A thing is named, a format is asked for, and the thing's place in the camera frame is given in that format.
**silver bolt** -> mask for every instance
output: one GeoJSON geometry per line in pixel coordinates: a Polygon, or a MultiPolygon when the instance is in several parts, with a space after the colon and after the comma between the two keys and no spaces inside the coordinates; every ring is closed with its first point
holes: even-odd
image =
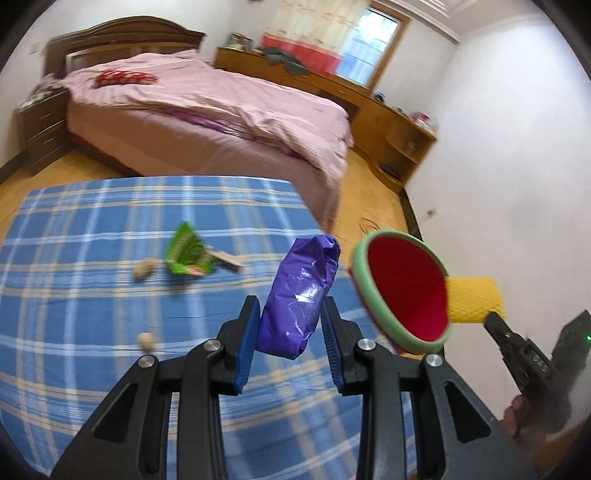
{"type": "Polygon", "coordinates": [[[208,352],[215,352],[219,350],[221,347],[222,343],[217,338],[208,340],[203,344],[203,348],[205,348],[205,350],[207,350],[208,352]]]}
{"type": "Polygon", "coordinates": [[[152,355],[144,355],[138,360],[138,365],[141,368],[150,368],[155,362],[155,358],[152,355]]]}
{"type": "Polygon", "coordinates": [[[427,365],[431,367],[440,367],[443,363],[443,359],[436,353],[430,353],[427,355],[427,365]]]}
{"type": "Polygon", "coordinates": [[[375,348],[375,342],[371,338],[362,338],[357,342],[357,346],[366,352],[370,352],[375,348]]]}

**plastic bag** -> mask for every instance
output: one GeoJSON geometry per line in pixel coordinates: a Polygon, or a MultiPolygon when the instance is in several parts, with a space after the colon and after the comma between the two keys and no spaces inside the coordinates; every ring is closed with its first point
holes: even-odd
{"type": "Polygon", "coordinates": [[[279,264],[262,311],[256,349],[295,359],[318,324],[320,306],[339,266],[340,246],[330,235],[296,238],[279,264]]]}

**sheer curtain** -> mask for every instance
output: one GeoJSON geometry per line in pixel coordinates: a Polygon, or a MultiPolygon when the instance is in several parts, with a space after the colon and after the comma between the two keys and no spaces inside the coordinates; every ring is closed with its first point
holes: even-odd
{"type": "Polygon", "coordinates": [[[263,47],[279,47],[310,70],[332,74],[341,51],[371,0],[283,0],[263,47]]]}

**wooden window frame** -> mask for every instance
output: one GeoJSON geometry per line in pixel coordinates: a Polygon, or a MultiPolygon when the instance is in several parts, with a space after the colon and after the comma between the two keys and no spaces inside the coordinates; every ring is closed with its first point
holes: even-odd
{"type": "MultiPolygon", "coordinates": [[[[406,29],[410,25],[411,18],[394,10],[393,8],[390,8],[384,4],[380,4],[374,1],[372,1],[369,4],[368,8],[377,10],[378,12],[398,21],[398,27],[396,28],[396,32],[394,32],[394,35],[392,36],[392,38],[390,38],[390,41],[388,42],[388,45],[386,46],[382,57],[379,59],[379,62],[374,67],[374,70],[370,75],[367,84],[361,85],[364,89],[369,90],[371,92],[378,84],[380,77],[384,73],[384,70],[388,66],[388,63],[390,63],[390,60],[392,59],[394,52],[396,52],[396,49],[398,48],[398,45],[400,44],[402,37],[406,32],[406,29]]],[[[353,83],[351,80],[345,77],[340,78],[346,80],[347,82],[353,83]]]]}

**tablecloth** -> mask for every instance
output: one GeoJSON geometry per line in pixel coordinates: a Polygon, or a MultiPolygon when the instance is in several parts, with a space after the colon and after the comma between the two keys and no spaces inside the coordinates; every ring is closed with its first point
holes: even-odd
{"type": "MultiPolygon", "coordinates": [[[[49,473],[68,442],[140,356],[183,355],[215,337],[248,294],[267,298],[296,237],[320,233],[289,182],[246,177],[141,177],[31,192],[0,251],[0,420],[35,468],[49,473]],[[162,258],[188,221],[216,250],[240,255],[237,274],[200,279],[164,265],[144,282],[133,268],[162,258]]],[[[343,318],[384,342],[344,269],[331,290],[343,318]]],[[[415,469],[405,398],[408,470],[415,469]]],[[[176,400],[168,477],[175,478],[176,400]]],[[[231,479],[341,480],[355,476],[361,398],[338,395],[321,329],[297,360],[256,353],[239,397],[221,397],[231,479]]]]}

